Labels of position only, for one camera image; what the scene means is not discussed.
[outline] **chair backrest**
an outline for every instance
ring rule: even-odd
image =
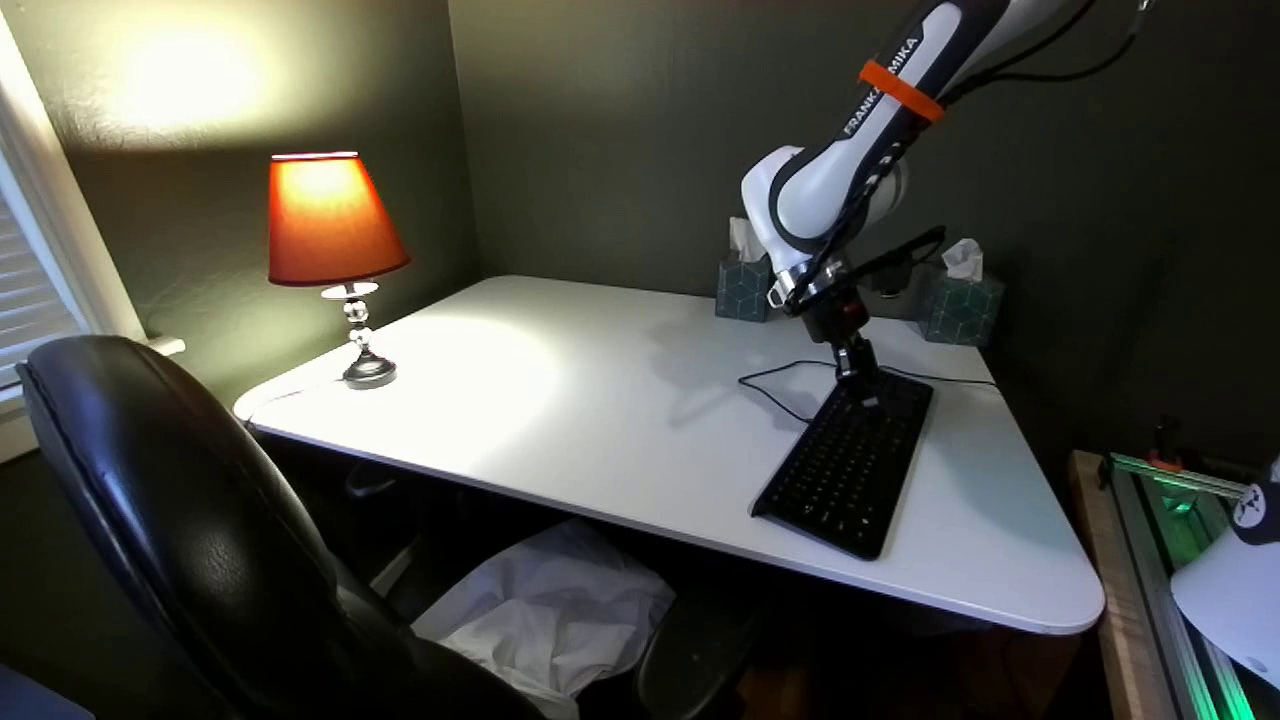
[[[254,439],[182,370],[119,337],[21,370],[30,427],[139,612],[246,718],[522,718],[421,646],[324,549]]]

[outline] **computer keyboard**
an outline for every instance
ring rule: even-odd
[[[876,559],[926,400],[926,383],[900,376],[839,380],[754,497],[751,516]]]

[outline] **white desk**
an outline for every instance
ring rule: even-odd
[[[981,351],[872,322],[883,370],[986,380]],[[387,325],[396,383],[336,376],[352,348],[307,360],[236,415],[362,462],[567,509],[958,617],[1067,635],[1102,592],[996,383],[936,383],[881,559],[749,516],[801,424],[734,376],[827,360],[801,322],[716,322],[713,302],[594,284],[483,279]],[[833,374],[776,376],[816,413]]]

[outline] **wire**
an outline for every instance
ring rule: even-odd
[[[797,410],[787,410],[785,400],[776,400],[763,383],[754,383],[760,376],[778,376],[778,374],[793,374],[793,370],[836,370],[827,360],[787,360],[787,366],[776,366],[776,370],[763,370],[763,374],[749,374],[738,376],[734,383],[763,395],[773,410],[787,413],[797,424],[810,424],[810,415],[801,415]],[[985,376],[931,376],[931,374],[902,374],[902,370],[886,370],[891,376],[909,376],[909,380],[925,380],[925,383],[996,383],[996,380],[985,380]]]
[[[1019,62],[1027,62],[1027,55],[1037,55],[1037,53],[1052,48],[1055,42],[1064,42],[1064,36],[1067,36],[1067,33],[1071,33],[1071,29],[1090,14],[1090,4],[1094,4],[1094,0],[1075,4],[1075,14],[1071,14],[1055,33],[1047,33],[1047,36],[1045,36],[1045,42],[1037,42],[1037,43],[1027,43],[1022,53],[1017,53],[1017,55],[1007,55],[1007,62],[993,65],[986,74],[981,74],[981,76],[972,76],[972,81],[954,83],[954,87],[952,87],[952,94],[945,94],[938,102],[945,102],[945,104],[958,104],[958,98],[966,98],[966,94],[977,94],[977,87],[996,83],[1002,68],[1010,68],[1010,65],[1019,65]]]
[[[954,104],[958,98],[966,98],[966,94],[977,94],[977,87],[986,87],[986,83],[1075,83],[1075,81],[1088,81],[1088,76],[1107,74],[1113,65],[1120,65],[1120,62],[1130,53],[1130,43],[1134,43],[1149,14],[1153,14],[1153,0],[1141,0],[1141,4],[1134,4],[1134,16],[1130,16],[1124,42],[1120,42],[1107,55],[1101,55],[1101,62],[1090,62],[1090,65],[1083,65],[1083,68],[1071,68],[1071,74],[1007,74],[1010,65],[1019,65],[1019,62],[1045,53],[1047,43],[1055,43],[1061,36],[1067,36],[1090,8],[1094,8],[1094,0],[1083,0],[1055,33],[1047,33],[1040,43],[1017,53],[1017,55],[999,62],[996,68],[986,68],[986,74],[954,83],[952,94],[945,94],[945,104]]]
[[[797,424],[810,424],[810,415],[801,415],[793,413],[785,400],[776,400],[763,383],[754,383],[760,376],[776,376],[776,374],[787,374],[787,370],[836,370],[827,360],[793,360],[793,366],[776,366],[776,370],[763,370],[763,374],[749,374],[738,376],[734,383],[763,395],[773,410],[787,413]]]
[[[996,383],[985,376],[926,376],[926,374],[902,374],[902,370],[883,370],[886,376],[909,376],[909,380],[925,380],[925,383]]]

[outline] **white cloth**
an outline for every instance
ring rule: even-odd
[[[570,720],[577,694],[641,666],[673,587],[584,524],[527,537],[451,585],[412,633]]]
[[[958,235],[947,254],[945,254],[945,267],[952,279],[985,279],[985,250],[972,235]]]

